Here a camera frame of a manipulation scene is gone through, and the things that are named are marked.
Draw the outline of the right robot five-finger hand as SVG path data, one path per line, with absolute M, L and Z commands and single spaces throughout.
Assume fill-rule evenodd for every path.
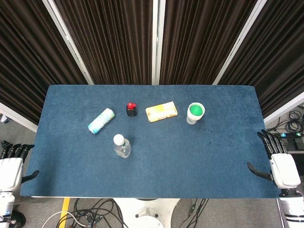
M 301 180 L 292 155 L 287 153 L 282 139 L 275 134 L 261 130 L 257 133 L 265 147 L 270 164 L 270 173 L 258 171 L 251 163 L 249 170 L 256 176 L 272 181 L 279 189 L 295 189 Z

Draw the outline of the small red-capped black bottle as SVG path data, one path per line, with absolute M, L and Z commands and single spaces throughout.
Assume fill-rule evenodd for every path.
M 130 117 L 136 116 L 137 115 L 137 105 L 136 105 L 136 103 L 129 102 L 126 105 L 126 113 Z

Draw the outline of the blue table mat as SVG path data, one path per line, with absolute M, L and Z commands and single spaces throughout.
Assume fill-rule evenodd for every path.
M 173 101 L 178 115 L 153 123 L 145 109 Z M 126 105 L 136 103 L 130 117 Z M 195 124 L 191 103 L 205 107 Z M 106 108 L 115 117 L 97 134 L 88 125 Z M 279 189 L 255 176 L 270 165 L 257 132 L 264 121 L 253 86 L 51 85 L 22 196 L 98 198 L 276 198 Z M 121 134 L 128 158 L 114 150 Z

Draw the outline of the transparent plastic bottle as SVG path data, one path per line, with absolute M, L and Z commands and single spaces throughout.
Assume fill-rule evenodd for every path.
M 129 140 L 125 139 L 124 145 L 117 146 L 114 144 L 115 152 L 122 158 L 128 158 L 131 154 L 132 148 Z

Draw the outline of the yellow floor tape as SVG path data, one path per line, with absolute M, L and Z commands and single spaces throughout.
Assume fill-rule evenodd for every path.
M 65 228 L 65 225 L 66 225 L 65 218 L 67 217 L 67 211 L 69 209 L 69 204 L 70 204 L 70 198 L 64 198 L 58 228 Z

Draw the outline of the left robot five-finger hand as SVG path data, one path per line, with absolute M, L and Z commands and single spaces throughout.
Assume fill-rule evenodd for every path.
M 0 152 L 0 192 L 13 192 L 21 184 L 37 177 L 39 170 L 31 175 L 23 176 L 23 164 L 33 144 L 12 144 L 1 141 L 2 152 Z

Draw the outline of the white frame post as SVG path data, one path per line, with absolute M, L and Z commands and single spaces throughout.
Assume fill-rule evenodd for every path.
M 84 76 L 86 82 L 89 85 L 93 85 L 94 82 L 85 66 L 85 63 L 70 35 L 70 32 L 56 6 L 54 0 L 42 0 L 45 5 L 47 11 L 49 12 L 53 22 L 55 23 L 61 37 L 63 38 L 68 50 L 70 51 L 74 61 L 76 62 L 78 68 L 80 69 L 82 75 Z
M 152 11 L 152 85 L 160 84 L 166 0 L 153 0 Z
M 268 0 L 257 0 L 253 9 L 251 10 L 249 17 L 247 18 L 243 28 L 241 29 L 240 34 L 238 35 L 236 42 L 234 43 L 228 57 L 226 58 L 222 68 L 220 69 L 219 73 L 217 74 L 215 80 L 213 81 L 212 85 L 217 85 L 221 78 L 223 77 L 226 69 L 230 65 L 231 61 L 235 57 L 236 53 L 238 52 L 240 46 L 242 45 L 243 41 L 245 40 L 246 36 L 248 35 L 249 31 L 251 30 L 252 26 L 254 25 L 257 17 L 259 16 L 260 12 L 266 5 Z

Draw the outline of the white bottle cap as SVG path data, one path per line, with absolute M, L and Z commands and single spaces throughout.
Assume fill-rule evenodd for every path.
M 125 139 L 121 134 L 116 134 L 113 138 L 114 144 L 117 146 L 124 145 Z

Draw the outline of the dark brown curtain panel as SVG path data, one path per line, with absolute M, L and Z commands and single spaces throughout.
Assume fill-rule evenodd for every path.
M 161 85 L 211 85 L 257 0 L 166 0 Z
M 54 0 L 95 84 L 152 83 L 153 0 Z
M 304 0 L 267 0 L 219 84 L 253 86 L 263 117 L 304 92 Z
M 87 81 L 42 0 L 0 0 L 0 103 L 38 124 L 61 84 Z

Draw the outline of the blue-green white tissue pack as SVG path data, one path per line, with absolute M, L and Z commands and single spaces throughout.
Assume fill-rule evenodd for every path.
M 112 109 L 104 109 L 89 125 L 88 129 L 92 134 L 97 134 L 113 118 L 115 113 Z

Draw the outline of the yellow cardboard box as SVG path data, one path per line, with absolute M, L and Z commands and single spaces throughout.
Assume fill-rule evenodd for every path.
M 150 123 L 178 115 L 178 111 L 173 101 L 148 107 L 145 111 Z

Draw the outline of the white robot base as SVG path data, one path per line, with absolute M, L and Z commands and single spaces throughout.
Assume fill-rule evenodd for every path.
M 171 228 L 171 218 L 179 198 L 115 198 L 124 228 Z

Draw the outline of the white cup green lid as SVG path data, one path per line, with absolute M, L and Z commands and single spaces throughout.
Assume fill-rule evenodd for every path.
M 191 103 L 187 110 L 187 118 L 186 121 L 188 124 L 195 124 L 199 121 L 205 113 L 205 107 L 201 103 Z

